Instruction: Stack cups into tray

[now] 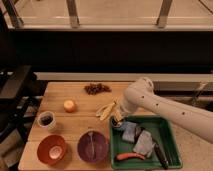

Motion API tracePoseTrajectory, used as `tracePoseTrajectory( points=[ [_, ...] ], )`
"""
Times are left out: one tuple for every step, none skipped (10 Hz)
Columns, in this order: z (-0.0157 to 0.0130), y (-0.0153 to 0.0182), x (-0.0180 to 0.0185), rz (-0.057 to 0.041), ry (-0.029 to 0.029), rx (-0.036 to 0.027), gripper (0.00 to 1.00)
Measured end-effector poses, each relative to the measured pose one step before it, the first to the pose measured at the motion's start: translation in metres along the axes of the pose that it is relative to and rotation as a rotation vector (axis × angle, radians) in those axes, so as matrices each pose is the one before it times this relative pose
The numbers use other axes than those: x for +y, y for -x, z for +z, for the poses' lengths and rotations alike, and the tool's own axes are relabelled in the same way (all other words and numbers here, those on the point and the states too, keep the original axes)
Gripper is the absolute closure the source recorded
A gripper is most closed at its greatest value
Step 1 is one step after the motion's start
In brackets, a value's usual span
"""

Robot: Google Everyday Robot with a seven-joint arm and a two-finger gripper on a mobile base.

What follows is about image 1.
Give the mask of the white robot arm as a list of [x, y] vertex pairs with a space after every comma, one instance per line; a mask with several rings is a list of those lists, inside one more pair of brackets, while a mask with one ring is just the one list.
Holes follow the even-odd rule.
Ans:
[[122, 117], [133, 114], [138, 108], [158, 114], [213, 144], [213, 112], [155, 95], [154, 84], [147, 77], [130, 84], [118, 103]]

